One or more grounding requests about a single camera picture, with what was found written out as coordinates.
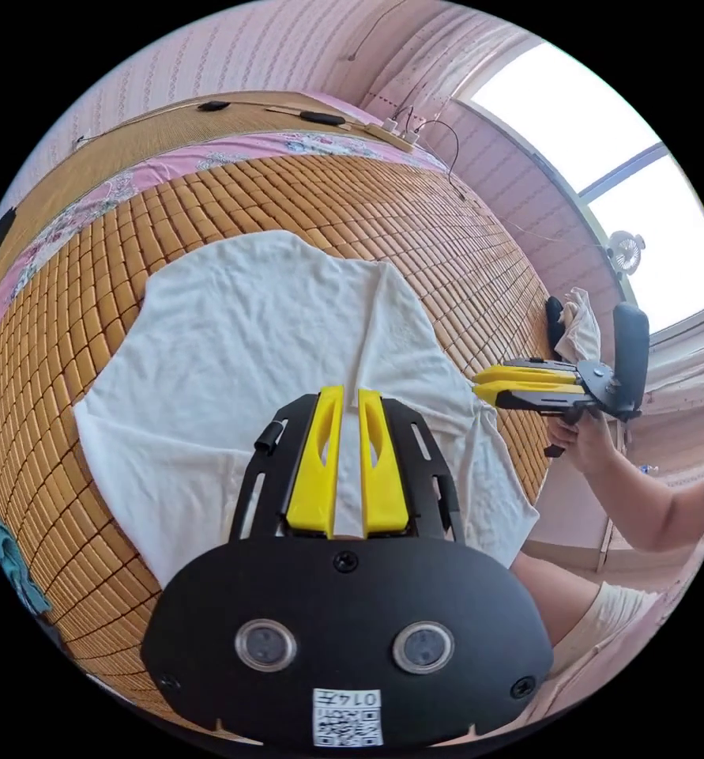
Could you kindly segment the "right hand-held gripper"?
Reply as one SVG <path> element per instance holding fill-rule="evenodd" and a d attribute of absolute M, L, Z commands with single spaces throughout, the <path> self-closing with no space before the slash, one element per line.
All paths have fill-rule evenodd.
<path fill-rule="evenodd" d="M 535 412 L 572 423 L 588 409 L 623 423 L 642 414 L 642 400 L 633 387 L 596 361 L 518 359 L 482 370 L 473 382 L 474 394 L 496 409 Z"/>

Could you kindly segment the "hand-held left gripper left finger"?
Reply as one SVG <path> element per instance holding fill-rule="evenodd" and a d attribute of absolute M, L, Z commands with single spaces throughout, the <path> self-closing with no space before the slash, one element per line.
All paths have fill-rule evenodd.
<path fill-rule="evenodd" d="M 333 537 L 344 388 L 322 388 L 305 435 L 286 521 L 294 532 Z"/>

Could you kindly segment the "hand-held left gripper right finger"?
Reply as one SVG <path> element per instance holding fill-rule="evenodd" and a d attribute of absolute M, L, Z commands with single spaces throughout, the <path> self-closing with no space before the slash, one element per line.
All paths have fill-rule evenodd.
<path fill-rule="evenodd" d="M 380 393 L 358 390 L 358 411 L 363 534 L 403 533 L 408 508 Z"/>

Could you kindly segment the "person's right hand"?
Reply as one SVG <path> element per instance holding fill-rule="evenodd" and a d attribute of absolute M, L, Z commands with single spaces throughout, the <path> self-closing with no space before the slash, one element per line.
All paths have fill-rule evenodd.
<path fill-rule="evenodd" d="M 602 470 L 616 453 L 605 416 L 595 409 L 575 422 L 547 419 L 548 442 L 562 450 L 562 458 L 588 477 Z"/>

